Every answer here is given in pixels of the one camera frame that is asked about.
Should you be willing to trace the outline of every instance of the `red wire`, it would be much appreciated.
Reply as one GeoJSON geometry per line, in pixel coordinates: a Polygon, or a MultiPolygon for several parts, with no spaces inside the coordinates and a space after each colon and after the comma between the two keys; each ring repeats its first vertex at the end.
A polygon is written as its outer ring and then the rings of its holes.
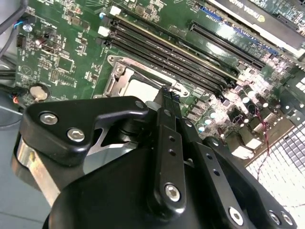
{"type": "Polygon", "coordinates": [[[259,120],[261,121],[263,127],[264,127],[264,136],[265,136],[265,142],[267,144],[267,155],[264,158],[264,160],[262,161],[261,165],[258,167],[257,170],[257,180],[259,180],[259,174],[261,172],[261,169],[265,163],[265,161],[267,160],[267,158],[270,156],[270,148],[269,148],[269,140],[268,140],[268,135],[267,135],[267,123],[262,119],[261,114],[259,113],[259,111],[257,112],[257,116],[259,118],[259,120]]]}

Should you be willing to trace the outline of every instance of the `capacitor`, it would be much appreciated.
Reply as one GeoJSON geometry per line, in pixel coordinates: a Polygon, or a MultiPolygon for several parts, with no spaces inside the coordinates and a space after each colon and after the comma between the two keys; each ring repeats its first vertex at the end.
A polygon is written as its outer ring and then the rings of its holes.
{"type": "Polygon", "coordinates": [[[30,94],[33,96],[35,101],[44,101],[50,96],[50,91],[47,86],[36,83],[30,86],[30,94]]]}
{"type": "Polygon", "coordinates": [[[271,105],[273,107],[275,107],[276,109],[280,109],[281,108],[281,104],[280,104],[280,102],[277,99],[271,100],[271,105]]]}
{"type": "Polygon", "coordinates": [[[222,128],[217,128],[217,132],[219,134],[220,137],[224,137],[224,131],[222,130],[222,128]]]}
{"type": "Polygon", "coordinates": [[[245,104],[245,107],[247,108],[247,110],[250,114],[252,114],[252,115],[257,114],[257,107],[256,107],[255,103],[253,103],[252,101],[249,101],[247,104],[245,104]]]}
{"type": "Polygon", "coordinates": [[[199,133],[202,133],[202,132],[204,132],[205,127],[204,127],[203,124],[198,124],[197,129],[198,129],[198,132],[199,132],[199,133]]]}
{"type": "Polygon", "coordinates": [[[35,40],[35,44],[38,48],[42,47],[42,44],[46,42],[46,39],[44,37],[39,37],[35,40]]]}
{"type": "Polygon", "coordinates": [[[262,96],[257,95],[256,98],[263,107],[267,107],[269,105],[268,102],[262,96]]]}
{"type": "Polygon", "coordinates": [[[246,92],[246,94],[250,98],[253,98],[255,96],[255,91],[253,91],[253,89],[249,85],[244,86],[244,92],[246,92]]]}
{"type": "Polygon", "coordinates": [[[246,104],[250,101],[250,98],[243,92],[240,93],[239,97],[241,98],[243,104],[246,104]]]}
{"type": "Polygon", "coordinates": [[[215,119],[217,117],[217,113],[214,109],[209,110],[210,118],[215,119]]]}
{"type": "Polygon", "coordinates": [[[206,124],[206,125],[209,125],[209,124],[212,123],[210,117],[207,117],[207,116],[203,118],[203,122],[204,122],[204,124],[206,124]]]}

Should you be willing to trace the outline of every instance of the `ram slot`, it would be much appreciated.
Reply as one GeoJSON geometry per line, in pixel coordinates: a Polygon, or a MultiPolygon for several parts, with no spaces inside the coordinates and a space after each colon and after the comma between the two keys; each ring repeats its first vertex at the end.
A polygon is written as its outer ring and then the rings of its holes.
{"type": "Polygon", "coordinates": [[[226,39],[218,36],[212,31],[207,30],[203,26],[199,25],[195,21],[192,21],[192,25],[190,31],[201,38],[207,40],[209,43],[221,48],[222,50],[226,51],[227,53],[233,54],[238,57],[241,61],[247,63],[248,65],[262,70],[265,67],[265,63],[259,60],[258,58],[244,52],[239,47],[235,46],[234,44],[228,42],[226,39]]]}
{"type": "Polygon", "coordinates": [[[194,69],[190,64],[187,64],[186,60],[177,60],[174,55],[171,55],[171,52],[164,52],[164,50],[160,50],[158,46],[151,45],[150,43],[142,41],[141,39],[133,37],[122,31],[116,31],[114,36],[116,39],[121,39],[122,41],[132,44],[132,46],[136,47],[136,49],[142,48],[143,52],[146,52],[149,56],[159,57],[162,62],[170,64],[171,66],[176,66],[177,68],[181,69],[181,71],[184,71],[185,74],[189,74],[191,76],[195,75],[197,78],[201,76],[206,82],[210,83],[215,88],[218,87],[220,90],[228,88],[228,85],[222,79],[213,78],[206,75],[204,72],[194,69]]]}
{"type": "Polygon", "coordinates": [[[200,50],[198,49],[196,46],[192,45],[191,43],[183,40],[182,38],[180,38],[179,36],[173,34],[172,32],[164,29],[163,27],[151,22],[151,21],[148,21],[146,19],[144,19],[143,17],[140,17],[138,14],[128,10],[128,9],[122,9],[123,12],[127,15],[131,15],[133,18],[137,19],[138,21],[141,21],[142,23],[144,23],[145,25],[147,26],[150,26],[152,28],[154,28],[155,30],[157,31],[160,31],[164,34],[167,34],[168,36],[170,36],[175,42],[177,43],[183,43],[184,45],[190,47],[192,49],[192,55],[196,56],[196,57],[199,57],[199,58],[203,58],[206,62],[208,62],[209,64],[211,64],[213,62],[213,64],[215,65],[215,62],[216,63],[219,63],[217,64],[217,67],[216,68],[225,68],[227,70],[229,70],[232,74],[232,78],[237,80],[235,77],[239,75],[239,71],[230,66],[228,63],[226,62],[223,62],[219,59],[217,59],[215,56],[211,55],[210,53],[208,52],[205,52],[203,50],[200,50]]]}
{"type": "Polygon", "coordinates": [[[203,60],[199,59],[198,57],[190,55],[189,53],[185,52],[184,50],[181,50],[180,48],[156,37],[155,35],[148,33],[147,31],[144,31],[141,28],[138,28],[136,25],[133,25],[130,22],[125,21],[124,19],[121,19],[121,18],[119,18],[119,19],[120,19],[119,21],[114,21],[112,23],[116,28],[120,28],[121,30],[126,30],[129,32],[135,33],[135,34],[139,34],[142,37],[145,37],[151,43],[154,42],[156,44],[156,46],[158,46],[164,50],[167,49],[168,52],[171,52],[172,54],[176,55],[177,57],[180,56],[183,59],[188,60],[192,64],[199,65],[201,68],[205,69],[206,71],[209,71],[211,74],[221,77],[228,84],[232,83],[232,81],[234,81],[234,83],[236,82],[236,80],[237,80],[236,78],[234,78],[230,74],[228,74],[220,69],[217,69],[217,67],[210,64],[209,62],[203,61],[203,60]]]}
{"type": "Polygon", "coordinates": [[[199,87],[202,87],[206,91],[214,94],[219,99],[224,99],[224,96],[222,92],[213,86],[206,83],[201,78],[194,79],[180,71],[180,69],[175,69],[172,66],[163,64],[160,62],[160,60],[156,57],[148,56],[145,52],[135,49],[133,46],[130,46],[127,43],[124,43],[123,41],[112,39],[108,45],[114,46],[122,51],[125,51],[129,53],[130,55],[133,55],[135,57],[141,58],[143,61],[149,63],[151,67],[155,68],[156,70],[159,70],[161,72],[167,72],[169,75],[177,76],[182,79],[186,79],[190,83],[197,85],[199,87]]]}

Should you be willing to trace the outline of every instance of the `silver screw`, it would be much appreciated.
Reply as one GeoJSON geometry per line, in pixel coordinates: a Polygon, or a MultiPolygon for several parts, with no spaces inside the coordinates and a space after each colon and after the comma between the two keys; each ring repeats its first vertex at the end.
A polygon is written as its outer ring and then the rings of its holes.
{"type": "Polygon", "coordinates": [[[242,215],[235,208],[229,207],[229,214],[237,225],[241,226],[244,224],[242,215]]]}
{"type": "Polygon", "coordinates": [[[117,67],[115,70],[116,70],[117,73],[122,73],[123,72],[123,68],[122,67],[117,67]]]}
{"type": "Polygon", "coordinates": [[[137,105],[137,107],[143,109],[144,106],[143,106],[143,103],[141,103],[140,101],[135,101],[135,104],[137,105]]]}
{"type": "Polygon", "coordinates": [[[219,146],[219,143],[218,143],[215,139],[212,139],[211,142],[212,142],[215,146],[219,146]]]}
{"type": "Polygon", "coordinates": [[[280,225],[281,221],[279,220],[279,218],[276,216],[276,214],[272,211],[269,211],[269,215],[271,216],[271,219],[277,224],[280,225]]]}
{"type": "Polygon", "coordinates": [[[289,224],[289,225],[293,225],[292,220],[290,219],[289,216],[287,216],[284,212],[282,212],[282,216],[284,218],[284,220],[289,224]]]}
{"type": "Polygon", "coordinates": [[[68,130],[67,136],[69,139],[71,139],[73,142],[81,142],[85,139],[85,134],[82,130],[73,128],[68,130]]]}
{"type": "Polygon", "coordinates": [[[170,112],[169,110],[164,110],[164,113],[165,113],[167,116],[170,116],[170,117],[172,116],[172,115],[171,115],[171,112],[170,112]]]}
{"type": "Polygon", "coordinates": [[[188,127],[192,127],[192,123],[189,121],[189,120],[185,120],[185,124],[188,126],[188,127]]]}
{"type": "Polygon", "coordinates": [[[46,125],[54,125],[58,122],[58,118],[54,114],[44,113],[40,115],[40,121],[46,125]]]}
{"type": "Polygon", "coordinates": [[[23,25],[22,29],[26,32],[32,32],[33,31],[33,27],[30,24],[23,25]]]}
{"type": "Polygon", "coordinates": [[[173,202],[177,202],[180,200],[180,192],[174,185],[165,186],[165,193],[169,199],[173,202]]]}

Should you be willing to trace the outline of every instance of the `screw hole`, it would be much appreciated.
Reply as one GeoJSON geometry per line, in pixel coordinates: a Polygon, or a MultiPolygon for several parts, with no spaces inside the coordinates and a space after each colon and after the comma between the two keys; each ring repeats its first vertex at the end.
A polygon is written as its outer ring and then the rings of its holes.
{"type": "Polygon", "coordinates": [[[213,169],[213,172],[216,176],[218,176],[218,177],[220,176],[220,173],[216,169],[213,169]]]}
{"type": "Polygon", "coordinates": [[[210,159],[210,160],[213,160],[212,156],[209,155],[209,154],[206,154],[207,158],[210,159]]]}
{"type": "Polygon", "coordinates": [[[175,142],[176,139],[173,137],[173,136],[170,136],[169,139],[172,141],[172,142],[175,142]]]}
{"type": "Polygon", "coordinates": [[[176,153],[175,153],[172,149],[170,149],[168,152],[169,152],[172,156],[176,156],[176,153]]]}

